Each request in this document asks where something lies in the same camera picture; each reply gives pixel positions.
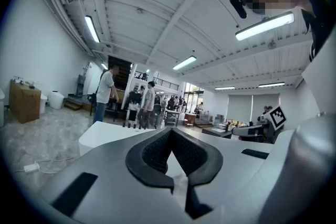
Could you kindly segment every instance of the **white extension socket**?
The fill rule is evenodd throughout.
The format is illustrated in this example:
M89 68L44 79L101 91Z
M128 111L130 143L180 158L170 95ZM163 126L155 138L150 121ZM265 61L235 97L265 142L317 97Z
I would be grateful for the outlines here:
M38 163L34 163L34 164L30 164L30 165L26 165L24 167L24 170L26 173L31 173L31 172L35 172L37 170L40 169L40 166L38 165Z

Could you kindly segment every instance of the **rectangular light fixture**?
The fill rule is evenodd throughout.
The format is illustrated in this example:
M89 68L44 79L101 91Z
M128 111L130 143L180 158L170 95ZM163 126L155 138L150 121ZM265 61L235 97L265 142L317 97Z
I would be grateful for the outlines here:
M196 57L195 56L190 56L188 59L179 63L177 66L174 66L173 69L174 70L179 70L180 68L185 67L185 66L189 65L190 63L192 63L194 61L196 61Z
M216 91L219 90L234 90L236 87L219 87L219 88L215 88Z
M236 33L236 38L241 41L245 38L260 34L262 32L271 30L273 28L283 26L286 24L291 24L294 22L293 12L286 12L278 16L266 19L260 23L251 25L243 30Z
M274 87L274 86L283 86L283 85L285 85L284 82L278 82L278 83L271 83L271 84L262 84L262 85L259 85L259 88Z
M93 25L92 17L91 17L91 16L88 16L88 15L85 16L85 21L86 21L86 24L87 24L88 27L89 27L89 30L90 30L90 32L91 32L91 34L92 34L93 39L95 40L95 42L99 43L100 40L99 40L99 38L98 38L98 36L97 36L96 29L95 29L95 27L94 27L94 25Z

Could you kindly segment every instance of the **balcony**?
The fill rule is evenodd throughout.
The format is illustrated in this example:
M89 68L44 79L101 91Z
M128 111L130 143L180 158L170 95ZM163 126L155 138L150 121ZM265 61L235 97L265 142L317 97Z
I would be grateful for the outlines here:
M134 77L137 78L137 79L148 81L147 74L146 75L144 75L144 74L145 73L136 71L135 74L134 74ZM179 88L179 85L171 83L171 82L166 81L166 80L159 79L159 78L153 78L153 81L155 82L155 84L157 86L163 86L163 87L175 90L175 91L177 91L178 88Z

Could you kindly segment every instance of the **gray tile floor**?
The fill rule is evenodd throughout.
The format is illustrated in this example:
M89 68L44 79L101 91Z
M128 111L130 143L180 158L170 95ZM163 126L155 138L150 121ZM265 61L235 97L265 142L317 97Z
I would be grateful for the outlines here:
M23 170L25 165L41 159L69 159L64 162L40 162L40 169L52 173L64 169L79 156L78 139L92 125L93 115L85 110L46 107L39 120L20 124L11 115L0 129L1 146L10 169ZM122 125L123 121L104 118L104 122ZM189 128L201 132L197 127ZM38 191L54 174L14 172L24 186Z

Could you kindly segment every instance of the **black rectangular strip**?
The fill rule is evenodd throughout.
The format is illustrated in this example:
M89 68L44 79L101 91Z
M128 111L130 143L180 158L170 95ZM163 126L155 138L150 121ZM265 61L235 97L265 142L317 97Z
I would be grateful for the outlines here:
M71 217L97 178L89 173L80 174L51 205Z
M250 149L245 149L242 151L243 154L252 156L252 157L256 157L256 158L260 158L260 159L266 159L268 156L268 153L266 152L261 152L261 151L254 151L254 150L250 150Z

